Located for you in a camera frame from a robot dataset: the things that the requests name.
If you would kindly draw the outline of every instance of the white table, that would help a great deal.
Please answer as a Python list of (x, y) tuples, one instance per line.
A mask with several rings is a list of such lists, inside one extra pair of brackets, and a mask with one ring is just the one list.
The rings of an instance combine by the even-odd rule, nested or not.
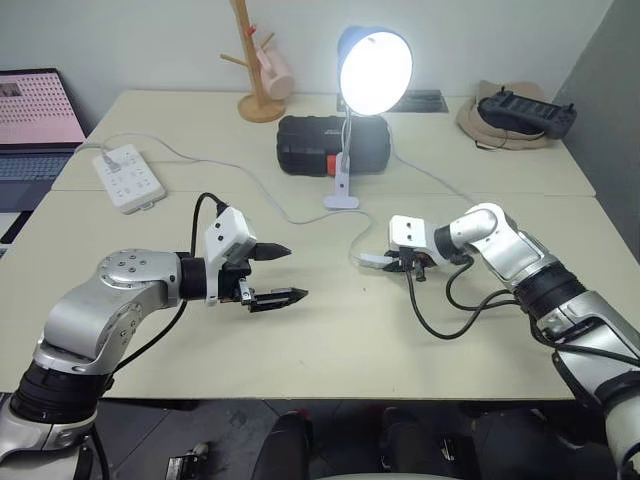
[[(0, 391), (15, 389), (29, 364), (49, 309), (93, 274), (108, 253), (126, 247), (188, 249), (195, 192), (171, 192), (147, 212), (125, 216), (102, 191), (51, 192), (0, 268)], [(614, 227), (589, 197), (494, 194), (522, 228), (535, 234), (599, 290), (636, 327), (640, 269)], [(139, 398), (407, 398), (558, 399), (569, 390), (551, 352), (534, 342), (515, 307), (484, 313), (462, 338), (443, 342), (419, 326), (400, 274), (358, 269), (346, 258), (366, 219), (339, 215), (307, 226), (284, 222), (255, 191), (224, 194), (251, 218), (261, 241), (293, 250), (254, 263), (258, 291), (296, 286), (309, 296), (280, 311), (249, 314), (237, 304), (192, 302), (162, 342), (117, 375), (112, 397)], [(313, 195), (295, 210), (321, 212)], [(394, 213), (446, 223), (466, 204), (451, 195), (387, 194), (362, 198), (378, 223), (358, 251), (383, 252)], [(213, 219), (203, 211), (201, 226)], [(451, 269), (417, 284), (422, 310), (442, 331), (466, 314), (444, 297)], [(499, 287), (482, 262), (456, 286), (474, 302)], [(129, 351), (159, 331), (173, 311), (148, 317)]]
[[(317, 192), (322, 198), (333, 190), (330, 178), (289, 176), (278, 166), (278, 123), (252, 124), (240, 118), (236, 103), (241, 94), (214, 92), (128, 91), (89, 136), (103, 141), (119, 132), (147, 132), (168, 142), (181, 153), (237, 162), (250, 167), (275, 192), (289, 198)], [(446, 99), (450, 113), (387, 113), (397, 150), (405, 159), (445, 177), (469, 193), (539, 193), (593, 196), (594, 190), (561, 142), (535, 151), (487, 152), (455, 123), (455, 114), (466, 100)], [(336, 115), (334, 95), (294, 96), (287, 114)], [(238, 171), (211, 165), (161, 164), (177, 160), (153, 141), (128, 137), (112, 145), (132, 142), (141, 151), (163, 185), (172, 191), (217, 193), (244, 192), (253, 188)], [(91, 159), (97, 151), (75, 155), (53, 188), (55, 190), (101, 190)], [(352, 180), (355, 195), (386, 193), (450, 193), (444, 186), (415, 170), (389, 161), (384, 173)]]

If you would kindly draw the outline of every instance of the black cable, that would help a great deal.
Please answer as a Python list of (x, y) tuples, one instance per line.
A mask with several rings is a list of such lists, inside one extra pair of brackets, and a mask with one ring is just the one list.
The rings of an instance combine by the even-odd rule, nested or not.
[[(455, 282), (455, 280), (462, 275), (464, 272), (466, 272), (467, 270), (469, 270), (473, 264), (475, 263), (473, 257), (466, 255), (465, 258), (465, 263), (464, 265), (457, 270), (453, 275), (451, 275), (449, 277), (449, 280), (447, 280), (447, 286), (445, 288), (445, 294), (447, 296), (447, 300), (449, 301), (449, 303), (451, 305), (453, 305), (455, 308), (457, 308), (458, 310), (464, 310), (465, 312), (475, 312), (479, 305), (476, 306), (468, 306), (468, 305), (462, 305), (458, 302), (456, 302), (453, 298), (453, 295), (451, 294), (451, 288), (453, 287), (453, 282)], [(503, 289), (503, 290), (498, 290), (497, 292), (495, 292), (495, 296), (499, 296), (499, 295), (507, 295), (510, 294), (511, 292), (509, 292), (509, 290)], [(489, 303), (487, 305), (484, 306), (483, 310), (488, 310), (490, 308), (496, 308), (496, 307), (502, 307), (504, 305), (519, 305), (518, 302), (516, 302), (515, 300), (501, 300), (499, 302), (494, 302), (494, 303)]]
[(640, 368), (640, 360), (637, 358), (629, 357), (627, 355), (621, 355), (615, 352), (608, 352), (606, 350), (600, 350), (599, 348), (583, 347), (580, 345), (568, 345), (565, 343), (555, 343), (546, 338), (536, 325), (536, 319), (529, 315), (529, 326), (531, 330), (531, 336), (542, 345), (553, 348), (560, 352), (569, 353), (585, 353), (589, 355), (595, 355), (598, 357), (605, 357), (618, 362), (627, 363), (634, 367)]
[(467, 323), (457, 332), (450, 333), (450, 334), (440, 333), (434, 330), (427, 323), (427, 321), (424, 319), (424, 317), (420, 313), (420, 309), (418, 308), (418, 304), (416, 303), (416, 294), (413, 288), (413, 278), (411, 277), (411, 271), (405, 270), (404, 273), (407, 277), (407, 283), (409, 284), (409, 297), (411, 298), (411, 306), (413, 307), (413, 311), (415, 312), (416, 317), (418, 317), (420, 324), (425, 328), (425, 330), (427, 330), (434, 337), (437, 337), (441, 340), (454, 340), (464, 335), (467, 332), (467, 330), (469, 330), (471, 326), (474, 324), (474, 322), (478, 319), (482, 311), (486, 309), (489, 302), (493, 300), (495, 297), (502, 295), (502, 292), (500, 290), (497, 292), (493, 292), (490, 295), (487, 295), (484, 298), (484, 300), (480, 302), (480, 305), (478, 305), (478, 307), (473, 311), (473, 313), (469, 317), (469, 320), (467, 320)]
[(198, 217), (200, 216), (200, 207), (202, 206), (202, 202), (204, 202), (205, 198), (209, 198), (216, 202), (216, 206), (218, 208), (225, 208), (227, 206), (222, 200), (216, 197), (213, 193), (204, 192), (200, 194), (198, 200), (196, 200), (196, 206), (193, 209), (193, 219), (191, 221), (191, 243), (189, 247), (189, 254), (192, 257), (196, 255), (196, 241), (198, 240)]
[(98, 429), (96, 428), (95, 423), (89, 430), (89, 435), (91, 436), (91, 440), (93, 441), (93, 446), (96, 448), (96, 455), (98, 456), (98, 461), (100, 462), (100, 473), (102, 474), (102, 480), (110, 480), (111, 472), (109, 471), (109, 461), (107, 460), (107, 454), (104, 451), (104, 447), (102, 446), (102, 441), (100, 440), (100, 435), (98, 434)]
[[(213, 193), (205, 192), (200, 194), (200, 196), (198, 197), (198, 200), (196, 200), (196, 205), (193, 209), (193, 218), (191, 220), (191, 242), (189, 246), (189, 254), (192, 257), (194, 257), (196, 254), (196, 241), (198, 239), (198, 217), (200, 216), (200, 208), (205, 198), (209, 198), (214, 202), (216, 202), (218, 214), (221, 213), (221, 210), (224, 210), (227, 207), (227, 204), (224, 203), (222, 200), (220, 200), (218, 197), (216, 197)], [(178, 307), (178, 310), (176, 311), (175, 315), (173, 316), (171, 321), (167, 324), (167, 326), (164, 327), (160, 331), (160, 333), (158, 333), (155, 337), (153, 337), (151, 340), (145, 343), (142, 347), (140, 347), (138, 350), (133, 352), (127, 358), (125, 358), (120, 363), (118, 363), (118, 366), (115, 368), (113, 373), (116, 373), (117, 371), (129, 365), (131, 362), (137, 359), (140, 355), (142, 355), (144, 352), (146, 352), (151, 347), (153, 347), (156, 343), (162, 340), (162, 338), (171, 331), (171, 329), (176, 325), (176, 323), (178, 323), (178, 320), (180, 320), (180, 317), (182, 317), (182, 314), (184, 313), (186, 308), (187, 308), (187, 301), (183, 300), (182, 303), (180, 303), (180, 306)]]

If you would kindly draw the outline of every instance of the pink mug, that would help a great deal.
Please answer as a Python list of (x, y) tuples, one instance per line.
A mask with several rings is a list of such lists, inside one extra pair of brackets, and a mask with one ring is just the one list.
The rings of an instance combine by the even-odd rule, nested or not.
[(293, 92), (293, 75), (282, 56), (273, 48), (257, 48), (260, 76), (265, 92), (273, 100), (284, 100)]

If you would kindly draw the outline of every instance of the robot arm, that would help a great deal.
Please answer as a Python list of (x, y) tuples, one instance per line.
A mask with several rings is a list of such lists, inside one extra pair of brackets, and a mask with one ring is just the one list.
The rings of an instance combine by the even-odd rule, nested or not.
[(553, 364), (576, 399), (604, 412), (616, 464), (640, 451), (640, 335), (502, 208), (479, 204), (437, 229), (394, 217), (389, 231), (393, 247), (423, 249), (436, 259), (480, 254), (532, 328), (556, 348)]
[[(46, 455), (31, 458), (30, 468), (74, 457), (66, 450), (77, 451), (86, 438), (98, 400), (110, 388), (132, 336), (154, 311), (196, 299), (208, 305), (240, 302), (252, 312), (264, 311), (307, 294), (296, 288), (256, 294), (249, 287), (249, 260), (291, 252), (257, 243), (239, 210), (226, 206), (204, 237), (204, 258), (137, 249), (115, 252), (53, 307), (29, 369), (0, 411), (0, 478), (16, 478), (24, 468), (19, 461), (13, 470), (8, 466), (11, 462), (5, 460), (14, 452), (61, 451), (52, 457), (55, 462)], [(39, 478), (35, 471), (31, 474)]]

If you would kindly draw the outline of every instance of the white power strip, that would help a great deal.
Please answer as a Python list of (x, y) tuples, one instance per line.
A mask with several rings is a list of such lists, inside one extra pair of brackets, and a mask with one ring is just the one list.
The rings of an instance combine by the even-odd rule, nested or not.
[(93, 166), (114, 207), (122, 213), (147, 210), (167, 196), (164, 187), (133, 145), (110, 150), (107, 156), (111, 162), (107, 163), (99, 155), (93, 159)]

